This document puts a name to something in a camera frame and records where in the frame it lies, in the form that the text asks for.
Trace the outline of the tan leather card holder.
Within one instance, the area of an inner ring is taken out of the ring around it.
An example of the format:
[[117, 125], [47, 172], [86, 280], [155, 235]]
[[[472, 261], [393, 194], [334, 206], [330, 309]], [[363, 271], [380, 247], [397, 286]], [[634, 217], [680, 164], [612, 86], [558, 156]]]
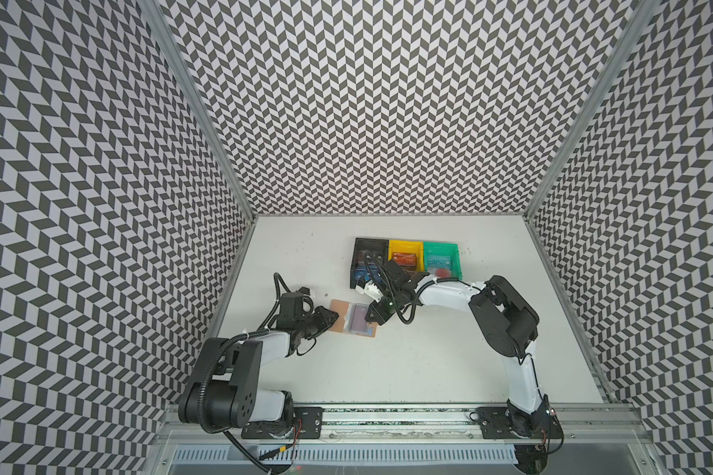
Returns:
[[364, 336], [374, 338], [376, 336], [377, 324], [366, 320], [370, 306], [366, 304], [351, 303], [341, 300], [332, 300], [330, 311], [338, 315], [338, 319], [329, 329], [330, 332], [340, 334], [352, 334], [353, 336]]

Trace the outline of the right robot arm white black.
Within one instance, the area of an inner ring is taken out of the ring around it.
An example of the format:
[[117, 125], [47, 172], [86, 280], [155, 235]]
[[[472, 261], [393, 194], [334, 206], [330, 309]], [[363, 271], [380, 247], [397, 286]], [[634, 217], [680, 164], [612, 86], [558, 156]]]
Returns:
[[378, 262], [368, 251], [364, 261], [368, 276], [358, 281], [356, 290], [372, 298], [368, 322], [382, 326], [397, 317], [410, 325], [421, 307], [468, 312], [484, 341], [502, 358], [508, 385], [505, 431], [515, 439], [540, 439], [544, 447], [562, 436], [557, 413], [538, 381], [535, 353], [540, 318], [505, 277], [466, 283], [455, 276], [411, 274], [392, 260]]

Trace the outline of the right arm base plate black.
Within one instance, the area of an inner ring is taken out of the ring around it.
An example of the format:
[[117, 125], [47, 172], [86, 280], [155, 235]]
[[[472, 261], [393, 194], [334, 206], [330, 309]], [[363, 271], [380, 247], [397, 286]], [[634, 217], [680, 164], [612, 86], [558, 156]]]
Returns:
[[524, 441], [559, 441], [564, 431], [551, 409], [527, 414], [517, 408], [478, 407], [473, 421], [484, 439], [524, 439]]

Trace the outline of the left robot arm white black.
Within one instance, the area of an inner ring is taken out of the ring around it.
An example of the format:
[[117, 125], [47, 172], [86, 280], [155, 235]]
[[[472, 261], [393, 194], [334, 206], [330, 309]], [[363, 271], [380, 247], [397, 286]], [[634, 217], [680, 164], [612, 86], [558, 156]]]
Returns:
[[316, 306], [310, 290], [290, 290], [280, 274], [273, 275], [275, 304], [253, 332], [231, 338], [208, 338], [178, 399], [178, 417], [205, 433], [261, 427], [285, 437], [295, 427], [292, 395], [259, 388], [265, 364], [303, 356], [299, 346], [316, 342], [339, 314]]

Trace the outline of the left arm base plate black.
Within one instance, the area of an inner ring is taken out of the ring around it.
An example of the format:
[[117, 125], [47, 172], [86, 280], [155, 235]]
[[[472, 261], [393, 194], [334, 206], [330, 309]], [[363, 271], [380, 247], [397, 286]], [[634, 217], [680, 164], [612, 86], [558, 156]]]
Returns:
[[323, 416], [322, 407], [296, 406], [277, 421], [249, 423], [242, 429], [241, 437], [260, 441], [292, 441], [295, 437], [320, 439]]

